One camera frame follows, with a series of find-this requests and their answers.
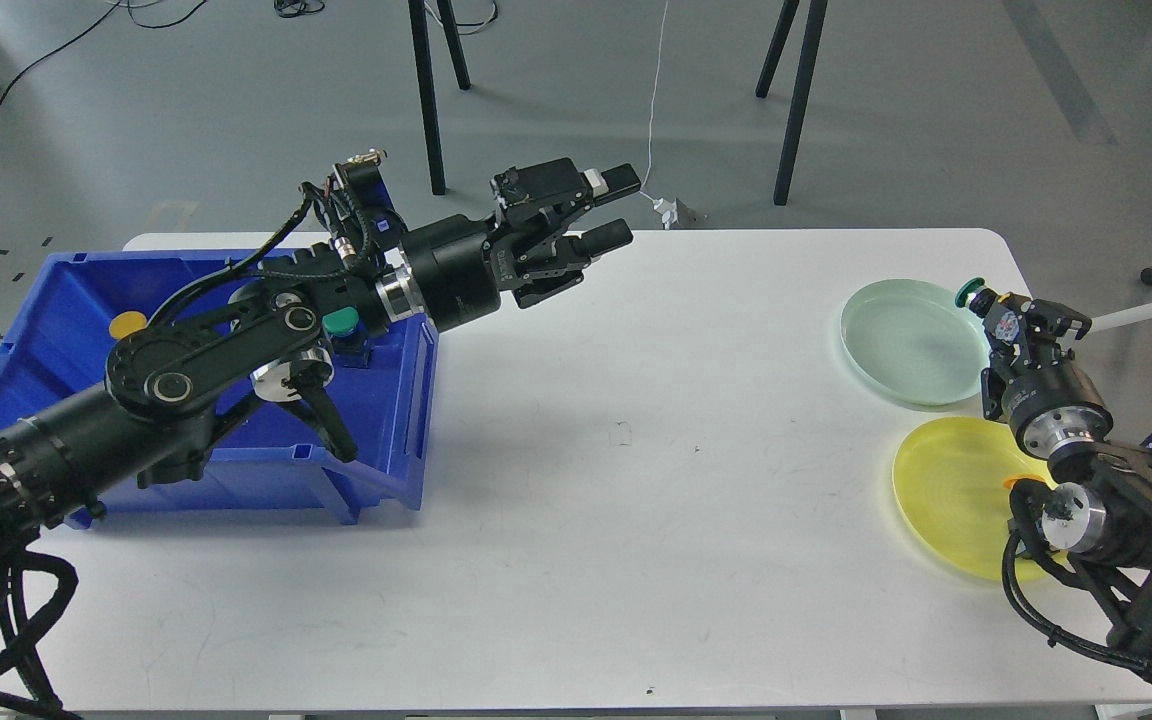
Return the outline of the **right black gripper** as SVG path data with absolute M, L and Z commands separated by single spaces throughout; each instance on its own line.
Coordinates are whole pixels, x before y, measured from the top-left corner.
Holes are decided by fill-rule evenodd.
M 1092 319 L 1071 306 L 1020 293 L 980 293 L 990 346 L 980 373 L 982 415 L 1010 429 L 1020 450 L 1101 442 L 1114 427 L 1101 393 L 1061 346 L 1087 336 Z

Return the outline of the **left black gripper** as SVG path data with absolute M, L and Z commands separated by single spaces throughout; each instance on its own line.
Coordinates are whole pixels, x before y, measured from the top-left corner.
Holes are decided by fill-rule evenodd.
M 449 217 L 399 241 L 422 313 L 440 332 L 494 313 L 503 293 L 526 309 L 571 290 L 594 259 L 634 241 L 626 219 L 567 232 L 586 211 L 641 190 L 631 164 L 579 170 L 571 159 L 559 158 L 511 167 L 490 187 L 494 217 Z

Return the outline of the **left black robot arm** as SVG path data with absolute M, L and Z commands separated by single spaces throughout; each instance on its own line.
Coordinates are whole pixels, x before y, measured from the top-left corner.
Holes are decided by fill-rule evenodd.
M 573 160 L 511 167 L 490 182 L 492 214 L 408 229 L 381 197 L 384 152 L 338 162 L 302 183 L 291 217 L 259 249 L 173 293 L 120 334 L 100 382 L 0 429 L 0 708 L 67 719 L 38 642 L 78 585 L 63 559 L 31 544 L 100 497 L 197 480 L 211 452 L 260 409 L 314 430 L 335 458 L 358 450 L 326 393 L 332 338 L 378 338 L 414 314 L 439 331 L 579 285 L 584 270 L 632 241 L 626 222 L 573 234 L 586 211 L 641 192 L 630 164 Z

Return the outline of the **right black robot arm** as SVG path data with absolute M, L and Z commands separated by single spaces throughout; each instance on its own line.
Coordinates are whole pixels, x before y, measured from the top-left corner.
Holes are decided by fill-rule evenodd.
M 957 306 L 978 316 L 990 347 L 982 410 L 1010 429 L 1049 480 L 1011 483 L 1002 588 L 1011 611 L 1053 647 L 1130 670 L 1152 685 L 1152 433 L 1138 445 L 1108 439 L 1114 419 L 1070 342 L 1091 319 L 1070 306 L 996 293 L 973 279 Z M 1083 591 L 1108 620 L 1101 642 L 1069 632 L 1030 602 L 1018 562 L 1029 559 Z

